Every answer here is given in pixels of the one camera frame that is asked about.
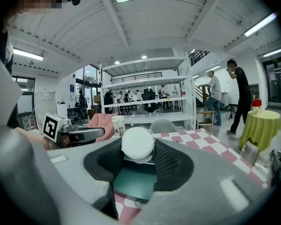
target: railing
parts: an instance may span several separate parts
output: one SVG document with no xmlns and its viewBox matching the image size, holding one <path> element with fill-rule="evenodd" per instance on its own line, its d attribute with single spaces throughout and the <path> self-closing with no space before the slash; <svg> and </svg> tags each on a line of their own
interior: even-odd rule
<svg viewBox="0 0 281 225">
<path fill-rule="evenodd" d="M 195 86 L 195 92 L 197 93 L 197 95 L 199 97 L 202 98 L 203 105 L 205 105 L 205 102 L 206 102 L 207 98 L 210 97 L 210 94 L 211 94 L 210 87 L 207 88 L 207 91 L 208 91 L 208 93 L 206 93 L 206 87 L 200 87 L 199 88 L 199 87 Z"/>
<path fill-rule="evenodd" d="M 189 60 L 191 61 L 191 66 L 193 66 L 195 63 L 200 61 L 202 58 L 204 58 L 209 52 L 202 51 L 202 50 L 196 50 L 191 55 L 189 55 Z"/>
<path fill-rule="evenodd" d="M 138 80 L 138 79 L 146 79 L 146 78 L 155 78 L 155 77 L 162 77 L 163 74 L 161 72 L 158 73 L 147 73 L 147 74 L 141 74 L 141 75 L 133 75 L 133 76 L 127 76 L 127 77 L 120 77 L 120 78 L 114 78 L 112 80 L 112 83 L 123 83 L 130 80 Z"/>
</svg>

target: pink cloth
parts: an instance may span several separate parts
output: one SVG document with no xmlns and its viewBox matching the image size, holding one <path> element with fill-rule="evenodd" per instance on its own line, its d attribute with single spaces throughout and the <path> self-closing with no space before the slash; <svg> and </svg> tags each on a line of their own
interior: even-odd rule
<svg viewBox="0 0 281 225">
<path fill-rule="evenodd" d="M 92 120 L 88 123 L 88 128 L 104 128 L 105 134 L 102 137 L 96 139 L 96 142 L 110 139 L 114 134 L 114 127 L 111 118 L 117 116 L 117 113 L 105 114 L 95 113 Z"/>
</svg>

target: man in gray shirt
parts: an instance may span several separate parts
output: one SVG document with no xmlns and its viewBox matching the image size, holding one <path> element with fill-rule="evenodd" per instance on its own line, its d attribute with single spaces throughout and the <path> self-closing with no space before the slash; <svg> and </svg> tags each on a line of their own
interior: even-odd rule
<svg viewBox="0 0 281 225">
<path fill-rule="evenodd" d="M 208 84 L 200 85 L 199 87 L 211 87 L 211 95 L 206 100 L 205 106 L 209 111 L 214 111 L 216 118 L 215 125 L 221 126 L 221 111 L 220 111 L 220 100 L 222 98 L 222 90 L 219 79 L 214 75 L 214 71 L 209 71 L 208 76 L 211 78 Z"/>
</svg>

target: checkered tablecloth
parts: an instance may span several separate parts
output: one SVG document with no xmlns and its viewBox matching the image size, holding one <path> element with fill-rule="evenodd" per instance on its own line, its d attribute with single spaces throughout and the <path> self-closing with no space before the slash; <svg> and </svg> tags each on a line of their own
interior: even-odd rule
<svg viewBox="0 0 281 225">
<path fill-rule="evenodd" d="M 197 129 L 191 131 L 182 131 L 175 133 L 153 134 L 154 138 L 161 138 L 164 140 L 174 141 L 185 144 L 186 146 L 202 149 L 206 152 L 218 154 L 244 171 L 248 176 L 259 183 L 263 188 L 269 186 L 266 178 L 254 167 L 252 167 L 246 160 L 244 160 L 238 153 L 228 148 L 217 137 L 211 135 L 205 129 Z M 118 211 L 118 219 L 121 223 L 129 222 L 145 204 L 136 203 L 129 200 L 127 197 L 115 195 L 116 207 Z"/>
</svg>

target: green tablecloth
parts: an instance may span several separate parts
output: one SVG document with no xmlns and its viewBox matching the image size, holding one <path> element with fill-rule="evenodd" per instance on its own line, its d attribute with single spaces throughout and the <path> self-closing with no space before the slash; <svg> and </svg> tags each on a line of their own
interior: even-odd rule
<svg viewBox="0 0 281 225">
<path fill-rule="evenodd" d="M 262 152 L 270 146 L 272 138 L 280 129 L 281 118 L 277 112 L 263 110 L 261 115 L 253 115 L 250 111 L 240 139 L 240 147 L 243 148 L 249 140 Z"/>
</svg>

